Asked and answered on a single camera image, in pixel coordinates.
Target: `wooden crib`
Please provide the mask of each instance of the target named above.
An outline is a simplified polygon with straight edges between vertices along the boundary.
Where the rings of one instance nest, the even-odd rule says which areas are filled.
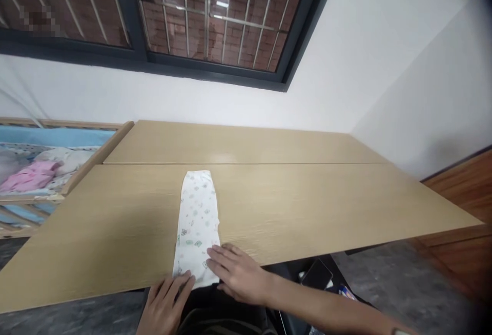
[[[42,223],[42,221],[50,217],[48,212],[45,212],[36,205],[48,203],[58,205],[63,202],[65,197],[77,186],[78,183],[87,175],[94,165],[102,164],[106,157],[113,149],[121,142],[125,135],[134,126],[133,121],[128,121],[125,124],[110,124],[97,122],[75,122],[75,121],[56,121],[56,120],[40,120],[40,123],[46,128],[72,128],[72,129],[92,129],[92,130],[111,130],[115,131],[113,136],[106,141],[89,160],[84,163],[80,169],[72,175],[70,180],[63,186],[60,193],[55,195],[18,195],[18,196],[0,196],[0,215],[8,217],[11,220],[18,222],[17,226],[0,222],[0,239],[30,237]],[[19,126],[36,128],[37,125],[31,119],[21,118],[4,118],[0,117],[0,125]],[[10,211],[5,206],[16,205],[30,214],[38,217],[37,221],[31,221],[25,217],[19,216]]]

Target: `window frame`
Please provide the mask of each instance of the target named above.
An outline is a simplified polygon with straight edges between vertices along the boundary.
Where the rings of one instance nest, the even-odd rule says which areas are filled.
[[[286,92],[326,1],[299,1],[276,72],[149,51],[138,0],[119,0],[130,48],[62,37],[34,37],[26,31],[0,28],[0,53]]]

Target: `hand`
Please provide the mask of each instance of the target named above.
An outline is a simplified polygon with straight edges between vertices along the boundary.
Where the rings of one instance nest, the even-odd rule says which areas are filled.
[[[217,289],[238,302],[266,306],[272,286],[271,273],[232,244],[213,245],[207,253],[211,258],[207,260],[207,266],[224,282]]]
[[[176,333],[186,300],[195,284],[195,277],[186,271],[183,276],[167,277],[150,287],[147,303],[136,335],[172,335]],[[176,303],[179,288],[184,285]]]

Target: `wooden cabinet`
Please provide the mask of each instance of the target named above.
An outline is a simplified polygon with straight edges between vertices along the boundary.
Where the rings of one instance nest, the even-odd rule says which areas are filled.
[[[464,294],[487,299],[492,274],[492,150],[424,182],[485,222],[414,239],[413,244]]]

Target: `window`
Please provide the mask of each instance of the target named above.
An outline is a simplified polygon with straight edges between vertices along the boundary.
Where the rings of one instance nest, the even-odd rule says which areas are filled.
[[[326,0],[0,0],[0,53],[286,91]]]

